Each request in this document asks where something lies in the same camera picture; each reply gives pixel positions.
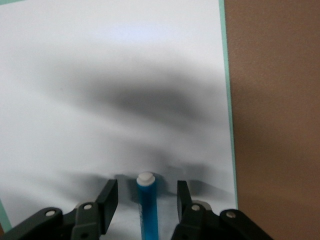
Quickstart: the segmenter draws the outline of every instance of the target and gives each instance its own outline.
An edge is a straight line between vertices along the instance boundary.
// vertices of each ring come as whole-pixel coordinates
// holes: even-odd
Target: white marker cap
[[[138,178],[136,179],[136,182],[143,187],[148,187],[152,185],[155,182],[156,178],[151,172],[143,172],[140,173]]]

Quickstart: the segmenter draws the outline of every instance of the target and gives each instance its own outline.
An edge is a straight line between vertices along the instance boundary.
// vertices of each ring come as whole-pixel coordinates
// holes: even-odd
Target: marker
[[[136,179],[142,240],[158,240],[156,178],[151,172],[140,173]]]

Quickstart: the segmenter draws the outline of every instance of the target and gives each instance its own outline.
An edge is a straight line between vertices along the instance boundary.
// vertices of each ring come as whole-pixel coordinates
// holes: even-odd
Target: black plastic part
[[[177,182],[176,204],[178,207],[179,222],[181,222],[182,216],[187,206],[192,204],[188,184],[186,181]]]
[[[55,213],[46,216],[47,212],[54,211]],[[60,225],[63,221],[62,211],[56,207],[44,208],[31,217],[27,218],[16,227],[5,233],[0,240],[29,240],[34,239],[38,232],[49,231]]]
[[[71,240],[99,240],[99,209],[95,202],[86,202],[79,206],[75,215],[75,225]]]
[[[109,180],[95,202],[83,203],[63,215],[48,207],[12,228],[0,240],[98,240],[106,234],[118,206],[118,182]]]
[[[181,222],[176,226],[172,240],[200,240],[203,233],[203,223],[205,218],[205,208],[198,204],[189,204],[181,218]]]
[[[118,206],[118,181],[109,180],[95,202],[100,216],[100,234],[106,234]]]
[[[227,209],[220,213],[221,221],[232,231],[237,232],[245,240],[272,240],[258,225],[242,211]]]
[[[172,240],[272,240],[239,210],[222,211],[220,216],[192,203],[186,181],[177,182],[179,224]]]

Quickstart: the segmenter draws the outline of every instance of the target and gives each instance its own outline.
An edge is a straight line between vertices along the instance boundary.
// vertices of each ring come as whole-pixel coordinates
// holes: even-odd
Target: white paper
[[[132,183],[156,174],[160,238],[177,180],[219,214],[235,186],[218,1],[0,6],[0,198],[13,226],[118,179],[105,239],[141,239]]]

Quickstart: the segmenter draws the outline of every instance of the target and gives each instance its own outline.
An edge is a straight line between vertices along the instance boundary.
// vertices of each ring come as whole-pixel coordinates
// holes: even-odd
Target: brown cardboard
[[[320,1],[226,0],[238,206],[320,239]]]

